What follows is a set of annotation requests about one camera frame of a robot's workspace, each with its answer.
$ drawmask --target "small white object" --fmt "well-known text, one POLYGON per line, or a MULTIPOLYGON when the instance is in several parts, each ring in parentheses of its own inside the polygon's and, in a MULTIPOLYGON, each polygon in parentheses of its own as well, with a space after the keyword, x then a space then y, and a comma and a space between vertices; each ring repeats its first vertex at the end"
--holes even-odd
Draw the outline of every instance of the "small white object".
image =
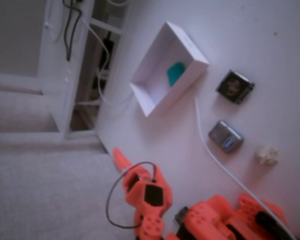
POLYGON ((273 166, 278 163, 278 150, 272 146, 261 146, 255 151, 255 158, 261 165, 273 166))
POLYGON ((208 66, 208 60, 185 31, 166 22, 130 83, 144 115, 148 117, 165 112, 208 66), (185 66, 185 71, 171 87, 167 70, 178 62, 185 66))

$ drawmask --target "white cable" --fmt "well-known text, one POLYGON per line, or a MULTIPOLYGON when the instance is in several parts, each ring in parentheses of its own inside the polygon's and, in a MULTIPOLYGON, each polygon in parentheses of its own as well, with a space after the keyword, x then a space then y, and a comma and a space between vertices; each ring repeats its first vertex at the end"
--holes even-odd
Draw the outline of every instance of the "white cable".
POLYGON ((243 190, 245 190, 258 204, 260 204, 266 211, 267 213, 275 219, 277 223, 281 225, 281 227, 284 229, 284 231, 290 236, 292 240, 297 240, 296 237, 293 235, 293 233, 289 230, 289 228, 284 224, 284 222, 277 217, 252 191, 250 191, 240 180, 238 180, 217 158, 216 156, 211 152, 210 148, 208 147, 205 138, 202 134, 202 129, 201 129, 201 118, 200 118, 200 110, 199 110, 199 101, 198 97, 194 97, 195 101, 195 111, 196 111, 196 121, 197 121, 197 127, 199 131, 199 136, 201 139, 201 142, 203 143, 203 146, 211 156, 211 158, 215 161, 215 163, 222 168, 223 171, 226 172, 243 190))
POLYGON ((126 99, 124 99, 122 101, 115 101, 115 102, 108 101, 105 98, 105 96, 103 95, 103 93, 101 91, 101 75, 102 75, 104 68, 106 67, 106 65, 108 64, 108 62, 110 60, 110 53, 109 53, 107 47, 105 46, 104 42, 101 40, 101 38, 98 36, 98 34, 95 33, 95 31, 90 27, 90 25, 85 21, 85 19, 83 17, 81 17, 81 21, 90 30, 90 32, 96 37, 96 39, 98 39, 98 41, 100 42, 100 44, 102 45, 102 47, 104 48, 104 51, 106 53, 105 62, 103 63, 103 65, 99 71, 99 74, 97 76, 97 78, 98 78, 97 85, 98 85, 98 91, 99 91, 100 97, 106 104, 108 104, 110 106, 118 106, 118 105, 124 104, 126 101, 128 101, 132 97, 132 95, 133 95, 132 93, 126 99))
POLYGON ((115 3, 113 2, 112 0, 106 0, 109 4, 113 5, 113 6, 116 6, 116 7, 123 7, 125 5, 127 5, 130 0, 126 0, 125 2, 122 2, 122 3, 115 3))

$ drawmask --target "white shelf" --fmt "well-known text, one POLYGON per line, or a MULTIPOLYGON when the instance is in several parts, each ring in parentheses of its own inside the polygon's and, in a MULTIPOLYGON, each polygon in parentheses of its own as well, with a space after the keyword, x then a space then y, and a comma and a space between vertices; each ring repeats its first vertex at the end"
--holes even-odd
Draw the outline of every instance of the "white shelf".
POLYGON ((94 18, 90 19, 90 24, 97 26, 99 28, 105 29, 107 31, 110 31, 112 33, 118 34, 120 36, 123 34, 123 31, 120 28, 112 26, 106 22, 103 22, 103 21, 100 21, 100 20, 97 20, 94 18))

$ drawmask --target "teal object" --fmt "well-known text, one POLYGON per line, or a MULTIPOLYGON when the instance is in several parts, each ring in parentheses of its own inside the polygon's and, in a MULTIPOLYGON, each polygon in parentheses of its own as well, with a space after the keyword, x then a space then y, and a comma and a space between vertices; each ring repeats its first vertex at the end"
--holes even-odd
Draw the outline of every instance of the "teal object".
POLYGON ((182 62, 177 62, 168 69, 166 73, 168 74, 170 87, 178 81, 181 75, 184 74, 185 70, 185 66, 182 62))

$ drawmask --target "white wall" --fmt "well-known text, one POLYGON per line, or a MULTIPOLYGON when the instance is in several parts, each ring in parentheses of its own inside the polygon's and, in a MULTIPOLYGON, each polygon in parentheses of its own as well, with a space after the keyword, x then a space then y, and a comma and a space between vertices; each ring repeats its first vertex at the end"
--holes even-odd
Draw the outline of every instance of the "white wall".
POLYGON ((165 21, 182 27, 208 58, 206 77, 160 117, 145 118, 134 97, 122 106, 104 104, 98 136, 108 151, 118 146, 133 163, 159 164, 174 198, 164 217, 167 229, 183 206, 214 194, 234 203, 241 189, 200 142, 197 92, 205 136, 225 119, 246 138, 234 155, 220 153, 209 142, 213 152, 261 199, 280 206, 300 236, 300 0, 132 1, 126 36, 106 89, 109 100, 131 93, 131 76, 165 21), (241 105, 215 92, 229 69, 256 82, 241 105), (256 164, 252 157, 259 145, 278 147, 279 164, 256 164))
POLYGON ((0 73, 38 74, 45 0, 0 0, 0 73))

